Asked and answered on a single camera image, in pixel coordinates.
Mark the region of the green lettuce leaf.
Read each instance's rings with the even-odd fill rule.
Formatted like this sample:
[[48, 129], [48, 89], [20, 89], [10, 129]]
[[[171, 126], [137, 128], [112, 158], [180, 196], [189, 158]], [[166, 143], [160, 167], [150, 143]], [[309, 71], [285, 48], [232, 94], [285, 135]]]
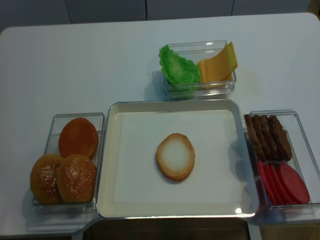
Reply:
[[179, 56], [168, 45], [159, 50], [161, 71], [175, 92], [195, 91], [201, 81], [201, 71], [192, 60]]

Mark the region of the clear lettuce cheese container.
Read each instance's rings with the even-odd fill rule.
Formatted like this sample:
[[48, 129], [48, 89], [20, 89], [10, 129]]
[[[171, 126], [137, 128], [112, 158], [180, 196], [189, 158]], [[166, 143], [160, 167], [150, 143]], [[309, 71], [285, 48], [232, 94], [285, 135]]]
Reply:
[[[194, 64], [200, 60], [203, 60], [206, 56], [203, 52], [204, 49], [214, 48], [206, 46], [206, 43], [218, 41], [218, 40], [210, 40], [210, 41], [200, 41], [200, 42], [187, 42], [187, 43], [174, 43], [167, 44], [170, 49], [172, 49], [176, 54], [181, 57], [186, 58], [187, 60], [193, 61]], [[201, 89], [201, 81], [197, 84], [197, 90], [195, 91], [173, 91], [171, 88], [169, 81], [166, 76], [162, 72], [163, 78], [163, 91], [164, 94], [171, 100], [182, 100], [182, 99], [191, 99], [191, 98], [211, 98], [216, 96], [228, 95], [235, 89], [235, 84], [237, 82], [237, 77], [235, 71], [232, 74], [232, 79], [229, 81], [224, 81], [222, 88], [217, 89]]]

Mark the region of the yellow cheese slices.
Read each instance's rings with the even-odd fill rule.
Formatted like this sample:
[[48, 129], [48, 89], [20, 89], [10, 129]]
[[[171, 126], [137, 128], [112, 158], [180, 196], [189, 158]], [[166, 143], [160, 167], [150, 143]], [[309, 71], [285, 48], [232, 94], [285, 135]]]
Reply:
[[238, 67], [238, 60], [234, 45], [225, 40], [206, 43], [205, 58], [198, 61], [197, 66], [201, 72], [201, 89], [213, 90], [223, 87], [223, 82], [230, 81], [232, 74]]

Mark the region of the white paper sheet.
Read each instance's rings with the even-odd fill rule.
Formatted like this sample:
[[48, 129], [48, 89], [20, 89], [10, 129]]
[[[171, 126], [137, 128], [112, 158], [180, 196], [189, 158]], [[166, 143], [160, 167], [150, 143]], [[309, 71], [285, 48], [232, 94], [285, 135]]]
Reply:
[[[170, 134], [189, 139], [195, 152], [182, 182], [165, 178], [156, 164], [159, 144]], [[126, 113], [122, 117], [113, 200], [119, 203], [250, 202], [242, 150], [229, 110]]]

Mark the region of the brown patty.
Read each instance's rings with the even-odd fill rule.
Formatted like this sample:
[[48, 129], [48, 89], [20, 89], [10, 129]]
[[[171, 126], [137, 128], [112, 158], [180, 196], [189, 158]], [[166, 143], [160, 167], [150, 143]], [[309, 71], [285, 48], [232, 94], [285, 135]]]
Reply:
[[249, 140], [251, 142], [252, 147], [254, 148], [256, 156], [259, 161], [264, 162], [266, 160], [266, 158], [265, 158], [262, 146], [259, 142], [259, 139], [256, 135], [254, 124], [252, 121], [252, 116], [249, 114], [246, 114], [246, 115], [244, 115], [244, 120], [245, 120], [245, 124], [247, 127], [248, 137], [249, 137]]
[[252, 122], [258, 140], [258, 145], [254, 148], [256, 155], [262, 162], [271, 161], [272, 154], [262, 130], [261, 117], [259, 115], [254, 115], [252, 117]]
[[266, 143], [269, 147], [269, 150], [270, 150], [270, 154], [271, 154], [271, 159], [273, 161], [280, 161], [281, 160], [281, 156], [280, 156], [280, 153], [278, 151], [278, 148], [277, 148], [277, 145], [273, 139], [273, 136], [271, 135], [271, 132], [270, 132], [270, 128], [269, 128], [269, 123], [268, 123], [268, 118], [266, 115], [262, 115], [260, 117], [260, 121], [261, 121], [261, 128], [262, 128], [262, 131], [263, 131], [263, 135], [264, 135], [264, 138], [266, 140]]
[[277, 146], [281, 159], [286, 162], [290, 161], [293, 154], [286, 131], [275, 115], [270, 115], [267, 120], [270, 133]]

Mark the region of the sesame top bun front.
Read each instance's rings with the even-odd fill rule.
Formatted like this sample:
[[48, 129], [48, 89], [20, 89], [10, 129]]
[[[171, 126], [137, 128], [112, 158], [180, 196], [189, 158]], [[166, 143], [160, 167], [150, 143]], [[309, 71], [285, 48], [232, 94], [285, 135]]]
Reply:
[[81, 154], [72, 154], [60, 164], [56, 185], [65, 203], [87, 203], [94, 197], [97, 167]]

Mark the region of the sesame bun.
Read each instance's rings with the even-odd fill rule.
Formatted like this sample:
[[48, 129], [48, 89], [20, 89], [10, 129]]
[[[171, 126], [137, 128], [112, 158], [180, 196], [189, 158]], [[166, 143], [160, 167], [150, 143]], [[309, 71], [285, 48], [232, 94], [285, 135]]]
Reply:
[[39, 204], [63, 202], [56, 184], [57, 171], [64, 158], [50, 153], [40, 157], [30, 173], [30, 190]]
[[97, 167], [81, 154], [72, 154], [60, 164], [56, 185], [65, 203], [87, 203], [94, 197]]

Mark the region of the silver metal tray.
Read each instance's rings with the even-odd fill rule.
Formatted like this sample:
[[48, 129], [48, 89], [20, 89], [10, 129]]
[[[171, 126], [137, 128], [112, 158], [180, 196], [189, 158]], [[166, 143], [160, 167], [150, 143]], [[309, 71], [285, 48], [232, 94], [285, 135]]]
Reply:
[[[133, 203], [115, 202], [114, 190], [120, 147], [122, 119], [124, 114], [135, 113], [178, 113], [228, 110], [233, 114], [242, 151], [242, 168], [247, 182], [249, 203]], [[259, 198], [254, 179], [242, 115], [237, 103], [231, 99], [118, 102], [108, 112], [104, 153], [98, 184], [97, 212], [103, 218], [246, 218], [259, 210]]]

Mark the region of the clear bun container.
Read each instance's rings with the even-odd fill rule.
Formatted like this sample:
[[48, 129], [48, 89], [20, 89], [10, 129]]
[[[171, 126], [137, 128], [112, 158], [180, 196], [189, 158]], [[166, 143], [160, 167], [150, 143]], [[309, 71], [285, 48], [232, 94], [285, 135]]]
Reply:
[[98, 145], [95, 155], [92, 159], [97, 167], [95, 178], [95, 185], [93, 191], [93, 198], [88, 202], [79, 203], [50, 203], [40, 204], [35, 198], [32, 199], [32, 211], [36, 215], [54, 215], [54, 214], [88, 214], [96, 211], [100, 173], [102, 168], [103, 146], [106, 139], [106, 117], [102, 112], [95, 113], [75, 113], [75, 114], [56, 114], [53, 117], [49, 135], [47, 138], [44, 153], [45, 154], [58, 154], [59, 151], [59, 138], [63, 128], [72, 120], [76, 118], [85, 118], [90, 121], [98, 134]]

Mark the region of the red tomato slice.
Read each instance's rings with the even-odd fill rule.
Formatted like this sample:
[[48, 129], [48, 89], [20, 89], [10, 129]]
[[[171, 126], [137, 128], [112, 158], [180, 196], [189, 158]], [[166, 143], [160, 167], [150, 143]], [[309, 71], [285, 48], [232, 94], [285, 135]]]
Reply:
[[263, 169], [264, 169], [264, 172], [265, 172], [265, 175], [266, 175], [266, 179], [267, 179], [269, 188], [270, 188], [270, 190], [272, 192], [272, 195], [273, 195], [273, 197], [274, 197], [274, 199], [276, 201], [276, 204], [278, 206], [282, 206], [284, 204], [284, 201], [280, 197], [280, 194], [278, 193], [278, 190], [274, 185], [274, 182], [273, 182], [273, 179], [271, 177], [271, 174], [270, 174], [269, 167], [268, 167], [267, 163], [263, 166]]
[[277, 174], [282, 187], [296, 204], [308, 204], [310, 195], [300, 175], [288, 164], [281, 163]]
[[261, 160], [259, 160], [257, 162], [257, 170], [258, 170], [258, 173], [260, 175], [260, 179], [261, 179], [261, 181], [263, 183], [265, 192], [266, 192], [270, 202], [272, 203], [273, 206], [276, 206], [277, 205], [277, 201], [276, 201], [276, 199], [275, 199], [275, 197], [273, 195], [273, 192], [272, 192], [272, 190], [270, 188], [269, 182], [267, 180], [266, 172], [264, 170], [264, 165], [263, 165]]
[[294, 203], [294, 201], [289, 197], [289, 195], [285, 191], [284, 187], [282, 186], [282, 184], [280, 182], [280, 178], [278, 177], [276, 168], [272, 164], [269, 164], [268, 170], [269, 170], [269, 175], [271, 177], [273, 185], [274, 185], [275, 189], [277, 190], [278, 195], [282, 199], [283, 204], [284, 205], [292, 205]]

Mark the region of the sesame top bun left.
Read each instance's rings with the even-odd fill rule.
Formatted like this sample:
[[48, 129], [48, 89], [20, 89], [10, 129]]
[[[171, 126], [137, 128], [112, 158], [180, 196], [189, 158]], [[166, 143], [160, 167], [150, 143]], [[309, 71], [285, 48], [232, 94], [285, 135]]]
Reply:
[[57, 171], [64, 158], [50, 153], [40, 157], [30, 173], [30, 190], [39, 204], [63, 202], [56, 184]]

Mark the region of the clear patty tomato container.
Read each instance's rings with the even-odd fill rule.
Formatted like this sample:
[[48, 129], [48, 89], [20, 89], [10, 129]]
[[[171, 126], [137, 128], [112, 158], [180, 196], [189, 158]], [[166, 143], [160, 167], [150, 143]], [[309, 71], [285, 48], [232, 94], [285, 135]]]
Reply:
[[251, 111], [244, 115], [251, 115], [252, 118], [254, 115], [260, 117], [265, 115], [267, 118], [269, 116], [277, 117], [287, 134], [291, 146], [292, 158], [289, 161], [284, 161], [280, 156], [280, 161], [270, 160], [262, 163], [263, 165], [273, 165], [276, 172], [281, 163], [292, 167], [304, 181], [310, 197], [309, 203], [307, 204], [294, 202], [293, 204], [273, 205], [270, 202], [258, 172], [257, 163], [259, 160], [249, 139], [247, 125], [243, 116], [243, 129], [258, 192], [258, 216], [269, 222], [318, 220], [320, 218], [320, 170], [298, 114], [292, 109], [282, 109]]

